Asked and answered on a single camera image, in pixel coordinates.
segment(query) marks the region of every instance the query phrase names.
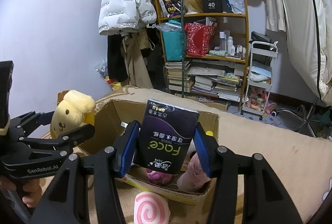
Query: baseboard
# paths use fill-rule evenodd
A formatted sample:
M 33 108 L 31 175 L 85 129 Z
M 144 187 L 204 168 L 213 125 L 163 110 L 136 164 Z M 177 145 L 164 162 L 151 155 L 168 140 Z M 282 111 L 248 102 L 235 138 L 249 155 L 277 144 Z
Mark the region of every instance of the baseboard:
M 292 97 L 279 95 L 277 93 L 272 93 L 272 92 L 270 93 L 269 100 L 271 100 L 273 102 L 276 102 L 278 104 L 292 106 L 294 108 L 297 108 L 301 104 L 303 104 L 307 110 L 310 109 L 310 106 L 312 105 L 312 103 L 305 102 L 304 100 L 298 100 L 298 99 L 295 99 L 295 98 L 292 98 Z

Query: black tissue package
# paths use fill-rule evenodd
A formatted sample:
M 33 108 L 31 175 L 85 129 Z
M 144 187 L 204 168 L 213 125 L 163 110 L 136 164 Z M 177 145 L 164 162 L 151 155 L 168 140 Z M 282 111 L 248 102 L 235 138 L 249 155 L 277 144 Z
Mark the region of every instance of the black tissue package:
M 198 117 L 198 111 L 148 100 L 134 164 L 157 172 L 178 174 L 195 134 Z

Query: white puffer jacket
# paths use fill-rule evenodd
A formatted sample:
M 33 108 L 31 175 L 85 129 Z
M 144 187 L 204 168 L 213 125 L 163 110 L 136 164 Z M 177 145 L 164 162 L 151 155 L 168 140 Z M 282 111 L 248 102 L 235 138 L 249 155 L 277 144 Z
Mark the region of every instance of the white puffer jacket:
M 138 32 L 156 19 L 157 14 L 151 0 L 102 0 L 99 34 L 125 35 L 128 32 Z

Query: red package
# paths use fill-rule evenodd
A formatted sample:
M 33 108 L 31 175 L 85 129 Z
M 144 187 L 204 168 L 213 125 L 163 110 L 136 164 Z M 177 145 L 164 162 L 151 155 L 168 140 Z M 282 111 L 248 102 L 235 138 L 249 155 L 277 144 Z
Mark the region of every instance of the red package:
M 215 35 L 214 26 L 186 23 L 187 54 L 190 56 L 204 56 L 209 51 L 210 40 Z

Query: finger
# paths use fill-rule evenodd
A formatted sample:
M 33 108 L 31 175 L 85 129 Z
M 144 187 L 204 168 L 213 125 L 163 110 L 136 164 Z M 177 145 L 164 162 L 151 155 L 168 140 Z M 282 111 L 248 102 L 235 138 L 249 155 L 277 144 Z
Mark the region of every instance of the finger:
M 33 179 L 23 185 L 25 192 L 35 192 L 39 188 L 39 179 Z
M 42 197 L 42 188 L 39 187 L 37 191 L 30 193 L 22 198 L 23 203 L 28 207 L 36 207 L 40 198 Z
M 15 191 L 16 186 L 13 182 L 5 178 L 4 176 L 0 176 L 0 188 L 4 188 L 10 191 Z

